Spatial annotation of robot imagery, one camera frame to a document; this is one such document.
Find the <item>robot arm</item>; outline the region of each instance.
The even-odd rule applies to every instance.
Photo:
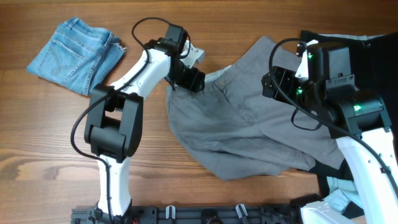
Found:
[[[125,76],[111,86],[98,85],[91,93],[91,105],[104,96],[112,96],[88,113],[85,128],[85,141],[91,144],[91,152],[109,165],[107,174],[105,165],[98,161],[101,197],[94,213],[95,218],[103,223],[110,223],[109,214],[113,223],[115,220],[131,223],[129,161],[141,140],[145,98],[161,79],[166,79],[173,88],[175,84],[193,92],[204,88],[205,74],[193,67],[195,62],[203,60],[204,50],[195,48],[186,38],[187,33],[182,27],[170,24],[164,39],[151,40],[145,44],[149,48],[149,63],[127,87],[111,94],[124,86],[146,64],[145,51]],[[114,110],[122,112],[121,120],[105,115],[105,111]],[[107,188],[110,189],[110,195],[107,195]]]
[[[187,67],[193,68],[195,63],[200,63],[205,57],[205,51],[199,48],[195,48],[189,40],[185,42],[185,50],[182,55],[187,57],[180,59],[180,61]],[[139,96],[146,99],[148,94],[152,91],[155,85],[166,78],[169,74],[170,67],[172,66],[172,59],[170,56],[166,55],[165,52],[156,49],[149,50],[149,64],[146,69],[125,89],[122,90],[123,93],[137,93]],[[142,56],[139,61],[130,69],[130,71],[125,74],[121,79],[111,84],[115,89],[120,88],[125,84],[126,81],[130,80],[137,72],[144,66],[147,60],[147,55],[142,52]]]
[[[297,39],[283,40],[272,52],[291,40]],[[307,46],[296,73],[274,67],[264,75],[263,95],[306,112],[315,111],[349,165],[367,222],[393,223],[398,211],[398,167],[386,106],[376,92],[355,87],[347,46],[314,41]],[[344,217],[325,202],[303,205],[297,213],[304,223],[351,223],[343,222]]]

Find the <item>green led light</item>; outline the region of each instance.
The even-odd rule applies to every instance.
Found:
[[[355,111],[359,111],[360,109],[362,109],[361,106],[359,106],[359,105],[354,105],[354,110],[355,110]]]

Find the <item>wooden table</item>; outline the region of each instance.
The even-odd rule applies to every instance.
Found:
[[[72,124],[89,98],[25,69],[58,23],[78,16],[121,38],[128,50],[107,84],[121,78],[140,57],[142,49],[131,37],[131,27],[147,16],[186,28],[194,45],[206,51],[198,66],[206,73],[237,61],[262,35],[276,41],[298,37],[303,29],[376,35],[394,32],[398,24],[397,3],[377,0],[62,2],[67,1],[0,4],[0,223],[69,223],[71,209],[92,206],[99,199],[97,163],[76,154],[69,142]],[[149,21],[137,28],[137,36],[145,42],[162,37],[165,29],[161,22]],[[294,50],[293,45],[287,48]],[[145,102],[143,137],[130,166],[134,205],[285,203],[318,193],[315,175],[294,170],[278,177],[217,179],[170,132],[167,85],[160,82]],[[89,152],[83,127],[76,138],[78,146]]]

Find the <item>light blue cloth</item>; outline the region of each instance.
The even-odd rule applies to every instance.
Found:
[[[332,209],[344,213],[350,202],[354,202],[363,209],[361,199],[353,181],[340,180],[334,177],[327,177],[326,179],[328,181],[330,194],[323,200],[328,202]]]
[[[28,72],[89,95],[123,56],[119,37],[93,28],[77,17],[59,24],[54,35],[27,67]]]

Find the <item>clothing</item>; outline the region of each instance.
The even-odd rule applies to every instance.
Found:
[[[261,78],[275,43],[258,40],[246,54],[199,93],[167,88],[170,129],[204,167],[224,180],[252,175],[278,175],[290,167],[309,170],[315,159],[339,169],[343,155],[329,131],[295,128],[291,105],[262,96]],[[300,60],[279,49],[274,65],[296,70]],[[318,122],[299,112],[295,122]]]
[[[313,174],[318,174],[318,179],[320,179],[320,176],[324,176],[325,178],[327,176],[327,177],[336,177],[342,180],[354,180],[353,174],[351,173],[351,169],[349,168],[348,163],[345,159],[340,164],[340,167],[338,169],[322,164],[319,161],[315,161],[315,166],[313,166],[308,171]]]
[[[119,37],[92,28],[81,19],[59,24],[54,35],[27,67],[28,72],[89,95],[123,56]]]
[[[310,31],[301,31],[301,39],[309,42],[338,41],[349,47],[351,70],[355,85],[360,89],[378,92],[386,104],[394,136],[398,134],[398,32],[381,36],[327,37]]]
[[[364,215],[363,206],[353,181],[327,177],[330,195],[323,200],[347,218]]]

